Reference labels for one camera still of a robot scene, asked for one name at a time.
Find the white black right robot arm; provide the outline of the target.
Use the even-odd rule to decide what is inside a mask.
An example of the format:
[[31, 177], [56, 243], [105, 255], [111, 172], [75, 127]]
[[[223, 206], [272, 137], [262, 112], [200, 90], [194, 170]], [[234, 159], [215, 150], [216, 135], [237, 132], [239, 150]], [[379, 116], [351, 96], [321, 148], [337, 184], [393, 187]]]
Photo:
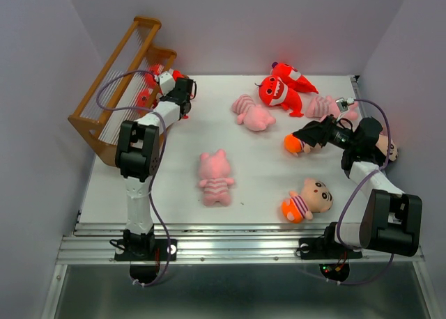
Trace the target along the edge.
[[422, 200], [393, 185], [383, 173], [390, 159], [378, 148], [382, 125], [372, 117], [363, 118], [356, 128], [341, 125], [334, 116], [321, 122], [313, 120], [293, 136], [311, 147], [327, 143], [343, 150], [341, 168], [362, 192], [367, 206], [359, 223], [332, 222], [321, 238], [328, 256], [337, 256], [345, 248], [370, 249], [411, 257], [420, 241]]

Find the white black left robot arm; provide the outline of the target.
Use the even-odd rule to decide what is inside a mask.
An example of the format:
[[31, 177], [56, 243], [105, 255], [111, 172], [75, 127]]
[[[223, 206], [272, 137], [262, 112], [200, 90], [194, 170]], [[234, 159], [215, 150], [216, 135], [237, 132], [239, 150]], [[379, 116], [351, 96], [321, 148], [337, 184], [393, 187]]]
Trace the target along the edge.
[[160, 136], [190, 112], [197, 84], [187, 77], [168, 78], [167, 73], [159, 78], [163, 96], [156, 108], [120, 127], [115, 164], [125, 182], [127, 221], [122, 238], [110, 240], [117, 261], [160, 261], [174, 255], [170, 237], [155, 238], [151, 190], [166, 144]]

